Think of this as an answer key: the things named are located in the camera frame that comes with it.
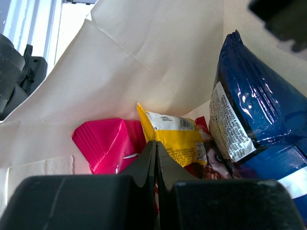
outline white paper bag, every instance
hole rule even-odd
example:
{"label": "white paper bag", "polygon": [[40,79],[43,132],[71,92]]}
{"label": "white paper bag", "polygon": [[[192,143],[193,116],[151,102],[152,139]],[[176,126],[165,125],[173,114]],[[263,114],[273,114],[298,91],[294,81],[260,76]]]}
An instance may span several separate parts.
{"label": "white paper bag", "polygon": [[255,55],[307,95],[306,61],[279,49],[248,4],[100,0],[47,79],[0,124],[0,201],[13,166],[73,155],[75,172],[89,173],[71,140],[84,121],[138,118],[137,102],[162,114],[205,113],[220,48],[235,29]]}

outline barcode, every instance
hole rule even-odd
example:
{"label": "barcode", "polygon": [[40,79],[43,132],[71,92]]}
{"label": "barcode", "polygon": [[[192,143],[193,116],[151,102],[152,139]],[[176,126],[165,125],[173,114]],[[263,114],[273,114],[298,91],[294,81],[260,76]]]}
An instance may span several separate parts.
{"label": "barcode", "polygon": [[181,118],[180,119],[180,129],[183,130],[194,130],[194,125],[192,122],[190,122],[188,119],[186,118]]}
{"label": "barcode", "polygon": [[196,160],[207,162],[206,149],[202,142],[195,143],[196,146]]}

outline pink snack package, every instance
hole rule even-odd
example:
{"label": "pink snack package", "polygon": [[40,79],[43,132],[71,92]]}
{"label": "pink snack package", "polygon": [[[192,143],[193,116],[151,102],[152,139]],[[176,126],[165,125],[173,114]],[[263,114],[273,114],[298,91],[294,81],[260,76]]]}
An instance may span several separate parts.
{"label": "pink snack package", "polygon": [[121,172],[146,145],[141,122],[120,118],[85,122],[74,131],[72,140],[93,174]]}

